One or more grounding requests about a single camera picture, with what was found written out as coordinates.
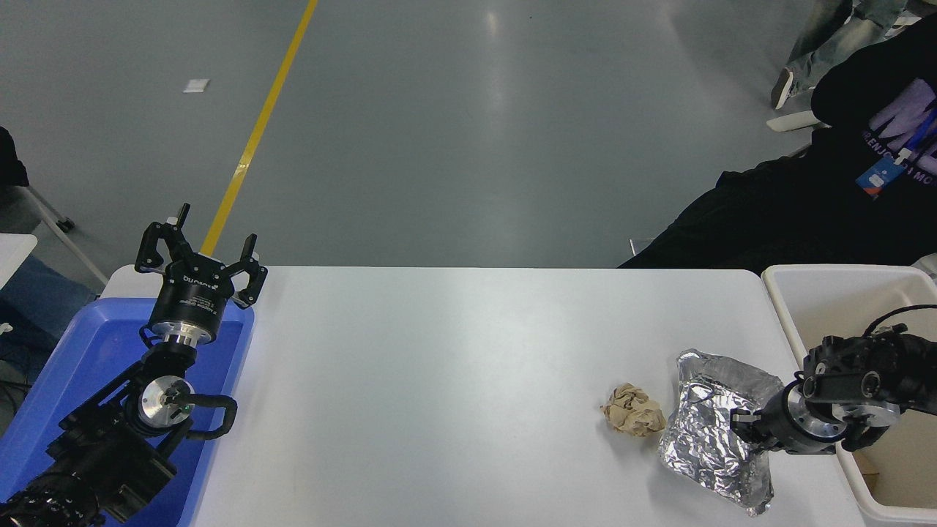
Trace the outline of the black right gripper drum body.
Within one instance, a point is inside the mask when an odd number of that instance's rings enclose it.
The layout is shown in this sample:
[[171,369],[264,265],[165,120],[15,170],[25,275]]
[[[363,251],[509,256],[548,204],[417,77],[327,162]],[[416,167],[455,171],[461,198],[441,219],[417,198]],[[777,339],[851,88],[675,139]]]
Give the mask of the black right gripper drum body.
[[763,450],[796,456],[835,453],[835,421],[811,407],[799,386],[784,387],[757,414],[754,427],[763,435]]

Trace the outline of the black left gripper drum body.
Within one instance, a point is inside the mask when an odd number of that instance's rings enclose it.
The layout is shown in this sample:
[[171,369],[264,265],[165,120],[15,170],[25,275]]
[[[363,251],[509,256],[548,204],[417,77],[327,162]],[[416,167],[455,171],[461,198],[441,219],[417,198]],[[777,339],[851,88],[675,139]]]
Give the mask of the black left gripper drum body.
[[170,326],[187,324],[202,334],[217,334],[228,300],[234,294],[225,264],[202,255],[193,261],[171,261],[150,316],[150,331],[167,334]]

